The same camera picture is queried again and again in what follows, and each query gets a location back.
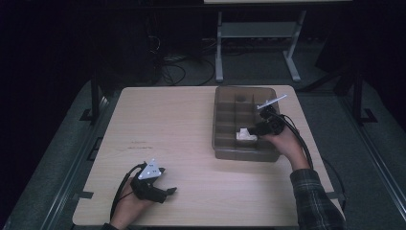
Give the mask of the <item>grey metal stand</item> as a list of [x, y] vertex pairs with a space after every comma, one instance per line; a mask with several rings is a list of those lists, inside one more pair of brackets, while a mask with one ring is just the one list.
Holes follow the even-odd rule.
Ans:
[[217, 17], [216, 51], [214, 56], [215, 80], [224, 81], [222, 41], [224, 38], [290, 38], [291, 43], [283, 51], [287, 69], [293, 81], [301, 77], [293, 60], [293, 54], [305, 21], [306, 11], [301, 11], [296, 21], [286, 22], [224, 22], [222, 12]]

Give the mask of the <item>person's right hand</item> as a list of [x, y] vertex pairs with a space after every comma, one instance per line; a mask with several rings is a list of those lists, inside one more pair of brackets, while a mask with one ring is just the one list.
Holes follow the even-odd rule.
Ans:
[[273, 144], [288, 159], [293, 171], [310, 168], [299, 140], [287, 126], [280, 134], [263, 135], [262, 139]]

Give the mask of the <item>black frame post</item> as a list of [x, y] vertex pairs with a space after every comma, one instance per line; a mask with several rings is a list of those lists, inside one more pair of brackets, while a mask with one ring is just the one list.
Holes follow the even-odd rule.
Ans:
[[362, 107], [363, 75], [356, 71], [353, 78], [352, 116], [360, 126], [365, 123], [376, 123], [377, 119], [368, 108]]
[[97, 74], [94, 73], [90, 80], [91, 86], [91, 107], [85, 109], [81, 116], [81, 121], [88, 121], [91, 125], [97, 122], [100, 115], [100, 94]]

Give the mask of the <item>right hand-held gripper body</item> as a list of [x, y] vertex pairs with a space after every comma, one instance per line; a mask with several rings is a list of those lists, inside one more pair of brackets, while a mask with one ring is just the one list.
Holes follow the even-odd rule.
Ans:
[[273, 100], [268, 100], [265, 103], [257, 106], [259, 115], [261, 117], [261, 121], [255, 124], [257, 135], [279, 135], [280, 133], [282, 133], [285, 122], [282, 118], [282, 115], [277, 112], [273, 104], [283, 98], [285, 98], [285, 95], [282, 95]]

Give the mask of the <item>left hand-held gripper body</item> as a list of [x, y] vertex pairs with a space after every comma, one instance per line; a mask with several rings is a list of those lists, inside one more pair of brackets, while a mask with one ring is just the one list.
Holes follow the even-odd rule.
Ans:
[[151, 159], [148, 163], [144, 162], [140, 168], [130, 182], [135, 196], [141, 200], [163, 203], [168, 196], [168, 192], [156, 188], [153, 183], [163, 174], [165, 169], [159, 168], [154, 159]]

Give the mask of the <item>brown translucent divided storage box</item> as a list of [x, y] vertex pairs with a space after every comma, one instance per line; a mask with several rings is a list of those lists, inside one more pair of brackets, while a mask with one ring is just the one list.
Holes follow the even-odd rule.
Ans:
[[[276, 99], [273, 88], [248, 86], [219, 86], [214, 97], [212, 146], [218, 159], [276, 162], [280, 153], [273, 144], [263, 140], [239, 141], [241, 128], [255, 127], [261, 121], [258, 105]], [[273, 104], [279, 114], [279, 102]]]

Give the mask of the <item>person's left hand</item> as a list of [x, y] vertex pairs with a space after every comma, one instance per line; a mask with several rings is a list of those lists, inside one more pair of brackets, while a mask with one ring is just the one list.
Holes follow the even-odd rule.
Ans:
[[141, 200], [135, 196], [130, 182], [131, 178], [124, 184], [119, 202], [109, 222], [117, 230], [125, 230], [126, 227], [135, 222], [138, 216], [153, 204], [150, 200]]

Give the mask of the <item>aluminium frame rail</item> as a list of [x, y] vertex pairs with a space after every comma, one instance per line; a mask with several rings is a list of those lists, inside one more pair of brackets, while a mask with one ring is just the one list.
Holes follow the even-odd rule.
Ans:
[[40, 230], [57, 230], [59, 226], [70, 229], [73, 224], [77, 195], [82, 193], [97, 154], [96, 146], [105, 133], [104, 115], [109, 105], [102, 96], [97, 104], [99, 117], [87, 121], [87, 111], [92, 111], [88, 103], [88, 98], [74, 101], [43, 161], [44, 173], [55, 188]]
[[382, 183], [384, 184], [389, 196], [391, 197], [397, 211], [406, 222], [406, 195], [402, 192], [398, 183], [395, 181], [392, 173], [390, 172], [387, 164], [384, 162], [378, 148], [373, 143], [369, 133], [365, 130], [365, 126], [362, 122], [359, 122], [354, 118], [351, 111], [351, 104], [348, 99], [339, 97], [338, 101], [340, 105], [346, 111], [347, 116], [350, 119], [351, 124], [354, 126], [356, 132], [360, 136], [364, 146], [367, 149], [368, 155], [375, 167]]

